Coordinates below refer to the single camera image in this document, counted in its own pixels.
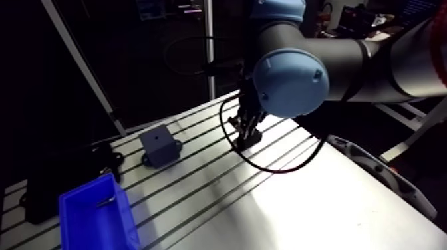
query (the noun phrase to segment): white table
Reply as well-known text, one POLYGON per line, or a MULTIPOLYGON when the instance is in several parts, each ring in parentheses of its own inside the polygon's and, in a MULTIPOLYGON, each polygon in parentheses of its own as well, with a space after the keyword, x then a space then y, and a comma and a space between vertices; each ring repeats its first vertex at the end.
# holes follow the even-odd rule
MULTIPOLYGON (((112 144, 126 155, 121 186, 143 249, 447 249, 443 231, 328 144, 292 174, 245 164, 224 140, 222 100, 163 121, 184 147, 162 169, 141 166, 138 133, 112 144)), ((224 119, 237 108, 230 102, 224 119)), ((245 155, 272 169, 297 165, 317 143, 292 120, 268 116, 258 128, 264 137, 245 155)), ((23 222, 25 191, 26 181, 5 190, 0 249, 60 249, 57 217, 23 222)))

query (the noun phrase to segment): workshop equipment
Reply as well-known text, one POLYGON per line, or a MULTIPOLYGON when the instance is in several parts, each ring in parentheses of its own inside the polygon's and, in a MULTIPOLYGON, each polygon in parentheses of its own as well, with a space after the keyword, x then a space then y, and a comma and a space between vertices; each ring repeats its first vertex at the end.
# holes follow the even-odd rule
POLYGON ((59 219, 63 249, 140 249, 126 192, 112 174, 61 195, 59 219))
POLYGON ((182 142, 175 140, 165 124, 139 135, 146 153, 141 157, 145 166, 159 168, 180 157, 182 142))

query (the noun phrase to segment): blue bin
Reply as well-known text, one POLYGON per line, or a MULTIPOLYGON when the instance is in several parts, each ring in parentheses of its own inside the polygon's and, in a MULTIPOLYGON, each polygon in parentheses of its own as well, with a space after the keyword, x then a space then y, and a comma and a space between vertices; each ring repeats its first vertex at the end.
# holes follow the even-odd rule
POLYGON ((139 249, 126 192, 113 174, 101 176, 59 197, 64 250, 139 249))

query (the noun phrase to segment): black cable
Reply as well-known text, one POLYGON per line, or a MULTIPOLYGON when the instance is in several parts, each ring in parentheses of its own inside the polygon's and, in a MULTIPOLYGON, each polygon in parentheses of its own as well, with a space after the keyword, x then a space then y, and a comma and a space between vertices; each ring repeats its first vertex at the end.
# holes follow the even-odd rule
POLYGON ((178 74, 181 76, 197 76, 199 74, 204 73, 202 70, 196 71, 196 72, 180 72, 180 71, 172 68, 168 62, 168 52, 172 48, 172 46, 174 46, 180 42, 184 42, 184 41, 191 40, 191 39, 205 39, 205 40, 216 40, 216 41, 232 41, 233 40, 233 39, 229 39, 229 38, 225 38, 225 37, 193 36, 193 37, 183 37, 181 39, 176 39, 176 40, 172 41, 171 43, 168 43, 168 45, 166 45, 166 47, 164 47, 164 50, 163 50, 163 63, 170 71, 172 71, 175 74, 178 74))
POLYGON ((253 167, 264 171, 264 172, 269 172, 272 174, 286 174, 286 173, 290 173, 290 172, 294 172, 296 170, 299 170, 300 168, 306 166, 311 160, 313 160, 313 158, 320 152, 320 149, 323 147, 323 144, 326 142, 327 138, 329 137, 329 133, 325 134, 321 139, 320 142, 318 143, 317 147, 313 150, 312 154, 301 164, 299 164, 298 166, 294 167, 294 168, 289 168, 286 170, 271 170, 269 168, 264 168, 261 167, 255 163, 253 163, 250 159, 246 158, 233 144, 233 142, 231 141, 231 139, 229 138, 229 135, 227 133, 227 130, 225 129, 224 126, 224 120, 222 119, 222 110, 224 109, 224 106, 226 103, 228 103, 231 100, 234 100, 236 98, 239 98, 240 94, 236 94, 230 98, 225 99, 222 104, 220 105, 219 108, 219 121, 220 121, 220 126, 222 127, 223 130, 223 134, 225 135, 225 138, 227 138, 227 141, 230 143, 231 147, 233 148, 233 151, 236 152, 236 154, 238 154, 244 161, 246 161, 248 164, 252 165, 253 167))

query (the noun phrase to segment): small metal part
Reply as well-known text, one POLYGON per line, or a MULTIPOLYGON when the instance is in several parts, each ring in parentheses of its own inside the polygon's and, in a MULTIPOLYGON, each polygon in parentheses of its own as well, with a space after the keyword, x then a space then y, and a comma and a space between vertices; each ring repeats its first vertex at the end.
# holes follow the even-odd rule
POLYGON ((145 166, 147 166, 147 167, 149 167, 149 166, 152 165, 152 164, 150 163, 150 160, 149 160, 149 157, 148 157, 147 154, 143 154, 143 155, 141 156, 141 163, 143 163, 143 165, 145 165, 145 166))
POLYGON ((104 200, 104 201, 98 203, 98 204, 96 205, 96 208, 104 207, 105 205, 109 204, 110 202, 114 202, 114 201, 115 201, 115 196, 110 197, 110 198, 108 198, 108 199, 106 199, 106 200, 104 200))
POLYGON ((101 171, 99 171, 99 173, 100 174, 112 173, 112 170, 109 167, 105 167, 101 171))

